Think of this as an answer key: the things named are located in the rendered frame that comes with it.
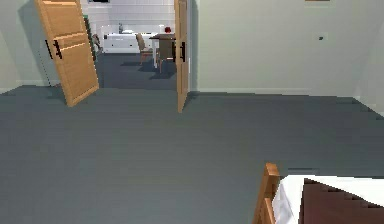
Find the light wooden room door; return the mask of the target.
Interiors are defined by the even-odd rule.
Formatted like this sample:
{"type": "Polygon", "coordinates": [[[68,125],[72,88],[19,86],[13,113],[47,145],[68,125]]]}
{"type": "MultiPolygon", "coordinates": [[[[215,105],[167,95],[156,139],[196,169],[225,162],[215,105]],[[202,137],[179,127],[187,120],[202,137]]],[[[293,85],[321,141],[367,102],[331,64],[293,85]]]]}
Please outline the light wooden room door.
{"type": "Polygon", "coordinates": [[[174,0],[177,110],[179,113],[183,111],[188,94],[187,3],[188,0],[174,0]]]}
{"type": "Polygon", "coordinates": [[[99,89],[91,45],[79,0],[34,0],[68,107],[99,89]],[[58,40],[62,59],[52,45],[58,40]]]}

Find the brown dining chair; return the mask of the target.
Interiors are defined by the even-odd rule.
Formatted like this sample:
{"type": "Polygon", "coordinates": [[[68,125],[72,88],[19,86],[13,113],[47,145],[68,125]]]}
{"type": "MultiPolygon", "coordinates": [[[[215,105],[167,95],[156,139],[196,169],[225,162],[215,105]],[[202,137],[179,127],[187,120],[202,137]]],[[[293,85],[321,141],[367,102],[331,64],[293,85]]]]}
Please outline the brown dining chair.
{"type": "Polygon", "coordinates": [[[166,60],[174,61],[174,41],[171,39],[161,39],[159,41],[159,71],[162,71],[162,64],[166,60]]]}

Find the dark wooden dining table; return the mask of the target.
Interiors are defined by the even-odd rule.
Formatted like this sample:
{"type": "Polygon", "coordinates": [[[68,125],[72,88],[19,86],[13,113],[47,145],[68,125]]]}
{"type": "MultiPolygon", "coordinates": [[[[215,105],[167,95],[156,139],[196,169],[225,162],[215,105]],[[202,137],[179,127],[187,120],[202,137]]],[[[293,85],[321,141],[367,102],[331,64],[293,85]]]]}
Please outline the dark wooden dining table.
{"type": "Polygon", "coordinates": [[[155,68],[159,68],[159,63],[158,63],[158,57],[159,57],[159,41],[161,39],[171,39],[174,41],[175,44],[175,35],[173,33],[166,34],[166,33],[159,33],[156,34],[152,37],[150,37],[150,40],[152,41],[152,48],[153,48],[153,65],[155,68]]]}

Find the beige dining chair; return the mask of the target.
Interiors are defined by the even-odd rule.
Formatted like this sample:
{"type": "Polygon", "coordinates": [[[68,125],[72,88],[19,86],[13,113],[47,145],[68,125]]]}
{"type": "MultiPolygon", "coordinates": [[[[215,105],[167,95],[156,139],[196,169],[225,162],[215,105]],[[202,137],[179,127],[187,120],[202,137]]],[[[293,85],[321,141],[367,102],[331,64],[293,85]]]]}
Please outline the beige dining chair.
{"type": "Polygon", "coordinates": [[[148,48],[145,45],[145,42],[141,33],[136,34],[136,40],[137,40],[139,51],[140,51],[140,64],[143,64],[146,57],[150,56],[153,53],[153,49],[148,48]]]}

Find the white kitchen cabinet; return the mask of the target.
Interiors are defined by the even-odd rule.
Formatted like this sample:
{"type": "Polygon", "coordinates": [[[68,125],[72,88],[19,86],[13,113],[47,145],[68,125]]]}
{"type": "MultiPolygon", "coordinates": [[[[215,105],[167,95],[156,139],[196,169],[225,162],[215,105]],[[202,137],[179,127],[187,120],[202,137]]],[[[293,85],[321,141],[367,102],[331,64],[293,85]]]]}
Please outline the white kitchen cabinet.
{"type": "Polygon", "coordinates": [[[103,38],[103,50],[105,53],[139,53],[139,45],[136,33],[105,34],[103,38]]]}

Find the wooden bed with white sheet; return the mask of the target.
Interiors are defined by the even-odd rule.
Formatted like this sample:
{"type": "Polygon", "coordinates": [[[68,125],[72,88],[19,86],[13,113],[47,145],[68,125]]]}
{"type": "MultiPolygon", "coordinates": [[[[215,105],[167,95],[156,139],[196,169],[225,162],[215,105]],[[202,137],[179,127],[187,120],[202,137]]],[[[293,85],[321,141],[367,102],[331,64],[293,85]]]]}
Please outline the wooden bed with white sheet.
{"type": "Polygon", "coordinates": [[[277,165],[267,162],[251,224],[298,224],[305,178],[345,190],[368,202],[384,206],[384,179],[321,175],[282,177],[277,165]]]}

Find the dark brown blanket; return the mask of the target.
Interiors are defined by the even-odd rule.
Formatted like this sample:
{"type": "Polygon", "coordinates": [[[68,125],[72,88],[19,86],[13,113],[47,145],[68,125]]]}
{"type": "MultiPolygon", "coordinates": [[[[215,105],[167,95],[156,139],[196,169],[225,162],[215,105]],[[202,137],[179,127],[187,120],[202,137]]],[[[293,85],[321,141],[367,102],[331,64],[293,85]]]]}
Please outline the dark brown blanket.
{"type": "Polygon", "coordinates": [[[298,224],[384,224],[384,206],[305,178],[298,224]]]}

